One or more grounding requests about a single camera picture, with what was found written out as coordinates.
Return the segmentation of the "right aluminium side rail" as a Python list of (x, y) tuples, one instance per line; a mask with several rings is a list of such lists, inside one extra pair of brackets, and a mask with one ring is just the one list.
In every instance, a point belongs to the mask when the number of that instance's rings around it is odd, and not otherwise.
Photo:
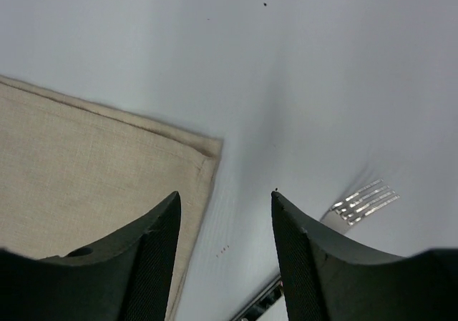
[(281, 276), (275, 277), (230, 321), (255, 321), (260, 319), (284, 295)]

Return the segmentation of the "silver fork black handle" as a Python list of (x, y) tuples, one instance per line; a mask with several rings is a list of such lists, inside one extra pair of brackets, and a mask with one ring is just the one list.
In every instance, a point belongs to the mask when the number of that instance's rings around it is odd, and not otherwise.
[(360, 187), (331, 205), (320, 218), (320, 223), (346, 234), (362, 220), (400, 198), (382, 179)]

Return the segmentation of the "beige cloth napkin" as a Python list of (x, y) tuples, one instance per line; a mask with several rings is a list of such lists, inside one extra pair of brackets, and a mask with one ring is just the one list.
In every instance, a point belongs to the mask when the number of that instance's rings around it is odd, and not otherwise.
[(65, 255), (178, 192), (182, 221), (167, 303), (174, 320), (223, 143), (1, 78), (1, 246)]

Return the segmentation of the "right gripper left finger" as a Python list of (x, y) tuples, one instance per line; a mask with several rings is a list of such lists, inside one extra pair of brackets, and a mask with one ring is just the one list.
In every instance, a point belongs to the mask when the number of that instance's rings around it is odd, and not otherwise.
[(2, 320), (164, 320), (180, 195), (64, 257), (1, 250)]

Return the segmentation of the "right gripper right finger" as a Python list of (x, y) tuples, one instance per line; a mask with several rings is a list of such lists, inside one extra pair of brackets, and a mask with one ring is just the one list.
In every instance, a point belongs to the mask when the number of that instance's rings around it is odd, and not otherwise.
[(457, 250), (399, 257), (353, 241), (271, 195), (289, 320), (456, 320)]

